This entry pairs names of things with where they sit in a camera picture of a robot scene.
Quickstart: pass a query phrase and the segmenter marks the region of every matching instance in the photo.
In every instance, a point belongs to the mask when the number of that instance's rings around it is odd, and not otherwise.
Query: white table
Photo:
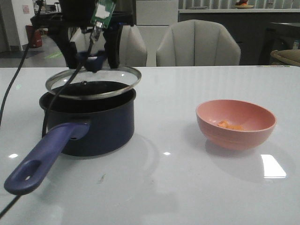
[[[48,77],[65,68],[23,68],[0,129],[0,181],[40,140],[38,105]],[[144,67],[135,134],[98,157],[61,154],[40,187],[1,225],[297,225],[300,221],[299,67]],[[0,69],[0,97],[14,68]],[[269,139],[222,149],[200,132],[196,106],[240,99],[271,110]],[[12,154],[18,157],[9,158]],[[12,199],[0,186],[0,210]]]

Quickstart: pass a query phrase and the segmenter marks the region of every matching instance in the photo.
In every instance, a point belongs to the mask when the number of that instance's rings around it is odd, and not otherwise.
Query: pot
[[[119,89],[120,85],[107,82],[110,90]],[[32,192],[41,184],[60,152],[87,157],[122,147],[134,133],[135,96],[135,90],[131,89],[97,100],[58,97],[50,110],[49,132],[10,174],[4,188],[14,195]],[[52,98],[53,94],[44,94],[40,106],[47,110]]]

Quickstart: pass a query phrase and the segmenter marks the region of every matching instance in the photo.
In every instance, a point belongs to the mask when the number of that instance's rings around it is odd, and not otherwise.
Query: robotic arm
[[[120,64],[119,46],[122,27],[134,25],[132,12],[115,12],[103,20],[97,18],[98,6],[102,4],[111,7],[116,0],[60,0],[61,12],[55,14],[41,14],[31,18],[35,29],[48,28],[48,36],[61,50],[69,68],[76,68],[79,64],[77,50],[70,43],[69,29],[80,28],[82,33],[91,33],[94,41],[97,41],[100,30],[105,38],[105,55],[111,68],[117,68]]]

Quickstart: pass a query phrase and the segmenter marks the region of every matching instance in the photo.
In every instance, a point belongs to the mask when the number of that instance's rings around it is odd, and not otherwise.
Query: plate
[[[252,8],[251,5],[244,5],[244,6],[234,6],[235,8]]]

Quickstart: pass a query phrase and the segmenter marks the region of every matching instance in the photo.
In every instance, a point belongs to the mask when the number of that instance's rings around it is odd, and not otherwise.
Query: orange food piece
[[[241,125],[232,125],[232,124],[229,124],[228,121],[226,121],[226,120],[222,120],[217,125],[219,127],[227,128],[227,129],[231,129],[231,130],[244,130]]]

